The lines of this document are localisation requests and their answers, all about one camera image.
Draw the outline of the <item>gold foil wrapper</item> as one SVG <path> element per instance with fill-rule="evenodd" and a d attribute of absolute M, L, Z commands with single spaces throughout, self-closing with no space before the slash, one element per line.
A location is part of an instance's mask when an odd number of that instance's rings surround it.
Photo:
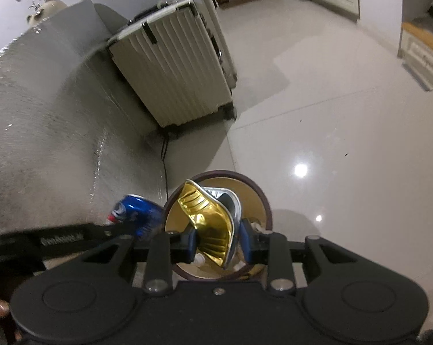
<path fill-rule="evenodd" d="M 198 249 L 226 269 L 237 249 L 242 218 L 237 194 L 226 188 L 201 186 L 188 179 L 177 203 L 197 231 Z"/>

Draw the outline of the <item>crushed blue pepsi can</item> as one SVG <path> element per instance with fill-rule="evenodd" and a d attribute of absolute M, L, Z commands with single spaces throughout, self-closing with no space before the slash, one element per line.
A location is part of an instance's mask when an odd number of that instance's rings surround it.
<path fill-rule="evenodd" d="M 164 209 L 144 197 L 129 194 L 118 201 L 107 216 L 106 224 L 130 222 L 139 240 L 149 240 L 161 232 Z"/>

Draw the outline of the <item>white ribbed suitcase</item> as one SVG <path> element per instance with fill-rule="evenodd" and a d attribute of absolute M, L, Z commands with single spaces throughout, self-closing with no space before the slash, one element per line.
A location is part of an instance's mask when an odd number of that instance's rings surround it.
<path fill-rule="evenodd" d="M 237 117 L 223 53 L 194 0 L 165 2 L 137 15 L 108 40 L 107 50 L 167 133 L 215 113 Z"/>

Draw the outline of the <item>white low drawer cabinet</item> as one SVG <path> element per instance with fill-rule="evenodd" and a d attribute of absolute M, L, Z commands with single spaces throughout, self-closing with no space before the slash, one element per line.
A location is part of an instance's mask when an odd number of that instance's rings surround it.
<path fill-rule="evenodd" d="M 399 55 L 433 89 L 433 33 L 413 23 L 403 22 Z"/>

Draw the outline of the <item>white cat-shaped ceramic ornament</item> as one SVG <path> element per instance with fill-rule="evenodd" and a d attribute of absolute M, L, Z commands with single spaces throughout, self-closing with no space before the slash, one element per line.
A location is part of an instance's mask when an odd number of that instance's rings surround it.
<path fill-rule="evenodd" d="M 52 15 L 59 13 L 68 6 L 61 0 L 45 0 L 43 3 L 33 3 L 29 8 L 32 13 L 26 17 L 28 26 L 36 26 Z"/>

